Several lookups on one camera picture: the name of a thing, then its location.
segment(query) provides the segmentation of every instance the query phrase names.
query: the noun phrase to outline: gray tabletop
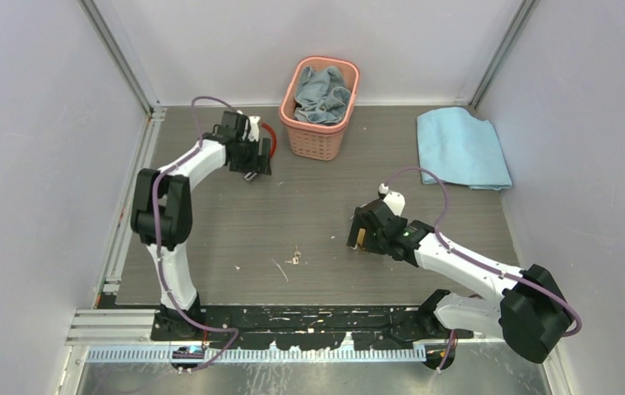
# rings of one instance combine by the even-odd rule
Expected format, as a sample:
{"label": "gray tabletop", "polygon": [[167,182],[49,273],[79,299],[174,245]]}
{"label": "gray tabletop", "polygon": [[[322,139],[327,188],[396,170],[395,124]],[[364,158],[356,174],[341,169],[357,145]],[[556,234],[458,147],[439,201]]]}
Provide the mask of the gray tabletop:
{"label": "gray tabletop", "polygon": [[[416,117],[430,107],[356,107],[332,161],[294,155],[276,107],[252,107],[277,132],[273,175],[252,183],[227,169],[192,191],[194,226],[187,242],[191,275],[203,304],[418,304],[437,288],[470,293],[454,281],[346,247],[354,208],[377,197],[388,176],[419,163]],[[199,109],[204,128],[223,110]],[[196,141],[189,108],[170,108],[153,166],[165,165]],[[403,193],[410,220],[433,223],[442,210],[437,185],[406,173],[392,188]],[[507,264],[516,264],[499,194],[451,185],[451,211],[443,232],[457,243]],[[296,246],[299,265],[286,263]],[[285,276],[275,265],[279,263]],[[145,247],[134,236],[119,304],[158,304],[160,287]]]}

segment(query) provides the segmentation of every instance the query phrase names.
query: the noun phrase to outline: folded towel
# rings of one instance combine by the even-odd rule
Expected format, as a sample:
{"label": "folded towel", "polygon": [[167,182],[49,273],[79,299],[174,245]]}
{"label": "folded towel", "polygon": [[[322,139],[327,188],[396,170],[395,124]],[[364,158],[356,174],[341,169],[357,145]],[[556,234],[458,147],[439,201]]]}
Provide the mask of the folded towel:
{"label": "folded towel", "polygon": [[295,101],[300,105],[294,116],[298,121],[336,125],[344,119],[351,91],[346,89],[339,68],[330,66],[315,72],[310,66],[300,73]]}
{"label": "folded towel", "polygon": [[[470,189],[512,186],[497,133],[489,121],[460,107],[435,109],[417,118],[419,165],[441,180]],[[422,173],[424,184],[434,181]]]}

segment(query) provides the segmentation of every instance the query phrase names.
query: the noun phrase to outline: red cable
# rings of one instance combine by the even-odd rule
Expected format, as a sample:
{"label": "red cable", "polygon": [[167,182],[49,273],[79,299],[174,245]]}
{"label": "red cable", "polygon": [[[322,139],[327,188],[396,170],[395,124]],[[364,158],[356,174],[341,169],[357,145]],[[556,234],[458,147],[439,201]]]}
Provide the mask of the red cable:
{"label": "red cable", "polygon": [[271,151],[269,152],[269,158],[274,157],[274,152],[276,152],[276,133],[274,133],[274,129],[266,123],[262,122],[262,127],[265,128],[269,134],[271,134]]}

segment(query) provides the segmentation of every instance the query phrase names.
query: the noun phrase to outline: blue cloth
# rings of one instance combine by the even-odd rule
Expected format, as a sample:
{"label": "blue cloth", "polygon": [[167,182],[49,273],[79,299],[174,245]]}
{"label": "blue cloth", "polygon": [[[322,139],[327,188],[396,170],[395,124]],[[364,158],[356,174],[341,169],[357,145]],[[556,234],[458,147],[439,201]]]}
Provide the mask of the blue cloth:
{"label": "blue cloth", "polygon": [[300,105],[294,116],[298,121],[336,125],[344,119],[351,91],[346,89],[339,68],[330,66],[319,72],[306,66],[300,73],[295,101]]}
{"label": "blue cloth", "polygon": [[[441,180],[470,189],[512,186],[494,126],[473,118],[466,109],[435,109],[417,118],[419,165]],[[434,184],[422,173],[424,184]]]}

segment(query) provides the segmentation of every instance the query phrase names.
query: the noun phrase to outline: pink basket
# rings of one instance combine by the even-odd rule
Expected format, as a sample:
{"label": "pink basket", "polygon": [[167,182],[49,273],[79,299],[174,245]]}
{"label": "pink basket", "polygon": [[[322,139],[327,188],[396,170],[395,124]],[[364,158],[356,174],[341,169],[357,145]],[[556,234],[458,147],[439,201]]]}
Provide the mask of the pink basket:
{"label": "pink basket", "polygon": [[[294,117],[295,91],[298,88],[300,72],[304,67],[310,66],[313,70],[322,70],[328,66],[337,66],[344,76],[346,87],[351,91],[351,99],[346,109],[344,119],[337,125],[324,126],[315,123],[300,122]],[[344,131],[349,126],[351,112],[356,102],[356,89],[359,86],[360,72],[352,62],[322,56],[305,58],[295,68],[293,80],[286,91],[284,102],[279,107],[279,117],[286,126],[289,134],[291,151],[296,155],[319,160],[332,160],[339,153],[341,139]]]}

